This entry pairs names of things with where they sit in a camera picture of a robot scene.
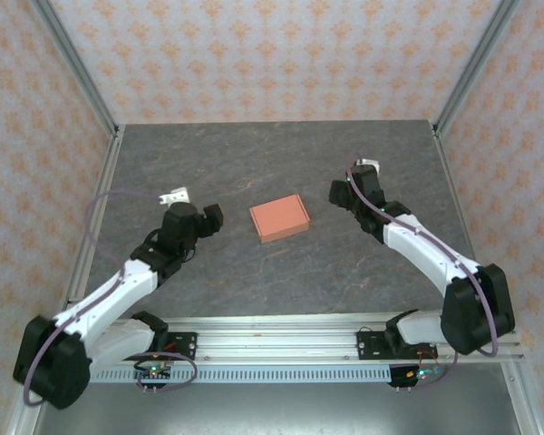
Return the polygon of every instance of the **enclosure wall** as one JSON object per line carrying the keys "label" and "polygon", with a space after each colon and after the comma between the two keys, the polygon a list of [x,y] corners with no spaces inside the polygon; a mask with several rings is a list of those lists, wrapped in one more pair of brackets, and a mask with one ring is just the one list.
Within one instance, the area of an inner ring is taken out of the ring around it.
{"label": "enclosure wall", "polygon": [[434,121],[498,0],[53,1],[119,123]]}
{"label": "enclosure wall", "polygon": [[544,0],[525,0],[442,138],[474,250],[501,265],[544,407]]}
{"label": "enclosure wall", "polygon": [[0,434],[22,332],[61,308],[108,141],[30,2],[0,1]]}

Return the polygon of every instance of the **gray marble tabletop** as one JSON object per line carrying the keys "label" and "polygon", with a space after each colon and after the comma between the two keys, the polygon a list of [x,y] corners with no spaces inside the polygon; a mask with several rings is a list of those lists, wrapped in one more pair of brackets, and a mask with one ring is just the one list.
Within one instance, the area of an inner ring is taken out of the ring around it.
{"label": "gray marble tabletop", "polygon": [[[321,314],[435,309],[442,298],[400,254],[363,233],[328,202],[355,156],[379,160],[381,186],[434,234],[467,248],[426,121],[324,121],[130,125],[113,189],[159,195],[186,186],[199,209],[218,202],[224,227],[201,239],[195,257],[125,314],[161,317]],[[249,208],[299,194],[311,219],[304,233],[260,244]],[[111,198],[100,240],[128,257],[166,208]],[[87,292],[117,266],[95,254]]]}

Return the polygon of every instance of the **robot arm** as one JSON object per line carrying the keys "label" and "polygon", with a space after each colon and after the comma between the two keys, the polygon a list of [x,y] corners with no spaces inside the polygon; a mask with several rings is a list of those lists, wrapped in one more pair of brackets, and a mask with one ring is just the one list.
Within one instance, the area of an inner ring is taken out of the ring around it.
{"label": "robot arm", "polygon": [[[490,342],[490,326],[480,298],[463,268],[480,283],[497,335],[511,332],[515,321],[503,271],[495,265],[480,266],[460,255],[429,232],[409,208],[387,201],[378,174],[378,163],[368,159],[358,160],[351,171],[353,182],[364,197],[394,221],[366,206],[353,192],[350,179],[333,181],[330,202],[352,211],[365,233],[405,256],[443,296],[441,312],[413,310],[387,322],[385,339],[393,353],[401,354],[419,343],[447,343],[457,352],[468,354]],[[455,259],[449,258],[448,252]]]}
{"label": "robot arm", "polygon": [[20,383],[24,383],[44,342],[59,331],[38,363],[30,384],[32,391],[54,407],[63,409],[73,404],[100,370],[136,353],[163,350],[168,326],[157,317],[141,312],[121,326],[112,323],[178,272],[189,252],[195,250],[198,238],[219,231],[223,215],[218,205],[198,213],[189,203],[185,188],[164,195],[161,203],[169,206],[161,228],[151,231],[131,253],[119,284],[121,274],[117,273],[52,320],[37,316],[26,326],[14,370],[14,378]]}

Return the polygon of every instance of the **orange box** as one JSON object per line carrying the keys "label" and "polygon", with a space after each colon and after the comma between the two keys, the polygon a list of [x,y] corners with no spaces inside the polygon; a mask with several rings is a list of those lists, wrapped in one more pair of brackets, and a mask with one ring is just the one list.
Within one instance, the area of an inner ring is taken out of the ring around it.
{"label": "orange box", "polygon": [[308,230],[310,225],[310,218],[298,195],[252,207],[250,214],[262,243],[293,236]]}

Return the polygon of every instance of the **wallpaper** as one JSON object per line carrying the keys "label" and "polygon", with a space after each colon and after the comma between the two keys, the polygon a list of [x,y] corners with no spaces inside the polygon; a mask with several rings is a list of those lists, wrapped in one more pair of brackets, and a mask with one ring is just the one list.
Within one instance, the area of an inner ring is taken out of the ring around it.
{"label": "wallpaper", "polygon": [[482,262],[508,276],[544,408],[544,0],[524,0],[443,137]]}
{"label": "wallpaper", "polygon": [[434,121],[499,0],[53,0],[119,123]]}
{"label": "wallpaper", "polygon": [[30,2],[0,1],[0,435],[24,327],[61,307],[107,143]]}

